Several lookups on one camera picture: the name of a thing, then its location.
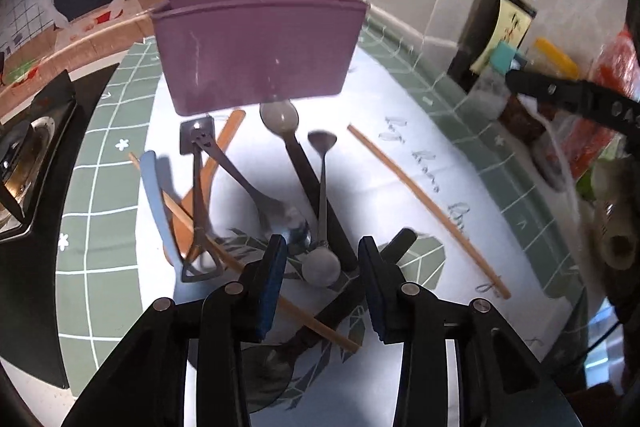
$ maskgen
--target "wooden spoon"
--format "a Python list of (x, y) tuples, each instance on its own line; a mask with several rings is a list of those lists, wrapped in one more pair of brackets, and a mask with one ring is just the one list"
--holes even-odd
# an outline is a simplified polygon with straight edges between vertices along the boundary
[[(229, 144), (236, 135), (236, 132), (238, 131), (242, 120), (244, 120), (245, 115), (246, 114), (242, 109), (235, 109), (231, 113), (225, 123), (225, 126), (222, 128), (222, 131), (220, 131), (218, 139), (216, 140), (220, 149), (226, 151), (226, 149), (229, 147)], [(202, 182), (202, 195), (204, 197), (207, 208), (209, 208), (209, 199), (211, 196), (211, 184), (213, 183), (213, 176), (216, 174), (217, 170), (218, 162), (216, 162), (212, 158), (208, 158), (207, 162), (202, 168), (202, 171), (200, 172), (200, 180)], [(193, 188), (191, 188), (189, 192), (187, 192), (185, 197), (182, 198), (180, 206), (187, 212), (187, 214), (189, 214), (190, 216), (193, 215)], [(185, 227), (180, 219), (175, 216), (172, 217), (172, 227), (174, 229), (175, 242), (178, 245), (178, 251), (180, 251), (180, 254), (184, 257), (186, 252), (189, 251), (189, 247), (193, 242), (193, 230), (189, 230), (187, 227)], [(169, 257), (167, 256), (166, 252), (164, 252), (164, 256), (166, 257), (169, 264), (171, 264), (171, 261), (169, 261)], [(188, 261), (193, 263), (195, 259), (189, 259)]]

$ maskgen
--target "spoon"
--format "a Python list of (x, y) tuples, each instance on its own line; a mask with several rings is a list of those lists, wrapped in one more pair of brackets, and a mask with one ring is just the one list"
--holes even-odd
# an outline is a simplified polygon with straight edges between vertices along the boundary
[(306, 254), (302, 262), (302, 277), (312, 286), (326, 288), (340, 277), (340, 261), (329, 248), (326, 237), (326, 154), (338, 139), (327, 131), (311, 131), (309, 143), (322, 159), (320, 174), (320, 201), (318, 215), (318, 242), (316, 247)]
[[(305, 190), (306, 198), (316, 213), (316, 217), (318, 217), (320, 210), (320, 184), (302, 146), (296, 140), (296, 130), (300, 123), (296, 108), (289, 100), (262, 103), (260, 104), (260, 118), (262, 118), (262, 123), (269, 131), (284, 141), (291, 164)], [(358, 260), (353, 253), (349, 239), (340, 225), (340, 221), (338, 221), (332, 209), (331, 203), (327, 203), (326, 222), (328, 241), (340, 260), (342, 270), (345, 272), (355, 270), (358, 267)]]
[[(416, 238), (413, 230), (402, 229), (383, 248), (380, 256), (388, 263), (397, 264)], [(316, 315), (316, 319), (337, 329), (364, 299), (364, 284), (358, 276), (347, 283), (340, 295)], [(250, 413), (270, 406), (284, 393), (293, 377), (296, 360), (320, 340), (320, 335), (305, 327), (279, 346), (263, 344), (242, 350), (242, 377)]]
[[(211, 119), (211, 129), (213, 129), (213, 119)], [(247, 191), (258, 209), (260, 223), (264, 229), (270, 232), (267, 235), (280, 234), (284, 237), (287, 245), (295, 246), (300, 251), (305, 251), (308, 248), (311, 243), (309, 224), (295, 206), (270, 198), (249, 183), (222, 152), (216, 143), (213, 132), (204, 132), (201, 128), (194, 128), (191, 131), (191, 139)]]

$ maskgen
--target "bottle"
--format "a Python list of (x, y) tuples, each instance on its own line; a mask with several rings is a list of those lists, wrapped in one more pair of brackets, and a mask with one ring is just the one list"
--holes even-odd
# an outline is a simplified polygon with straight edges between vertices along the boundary
[(518, 48), (537, 10), (535, 0), (480, 0), (478, 10), (451, 61), (449, 76), (469, 92), (498, 42)]

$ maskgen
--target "gas stove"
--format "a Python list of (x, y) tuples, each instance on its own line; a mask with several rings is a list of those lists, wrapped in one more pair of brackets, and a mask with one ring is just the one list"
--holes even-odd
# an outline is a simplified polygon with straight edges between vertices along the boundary
[(0, 137), (0, 241), (28, 233), (49, 166), (76, 108), (71, 79), (60, 73)]

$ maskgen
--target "black stovetop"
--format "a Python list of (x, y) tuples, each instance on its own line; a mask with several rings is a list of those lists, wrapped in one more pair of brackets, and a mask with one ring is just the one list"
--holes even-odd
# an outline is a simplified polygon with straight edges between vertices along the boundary
[[(55, 270), (62, 210), (89, 119), (116, 67), (73, 83), (78, 107), (50, 163), (31, 229), (0, 243), (0, 357), (58, 387), (68, 387), (56, 322)], [(18, 114), (5, 127), (24, 118)]]

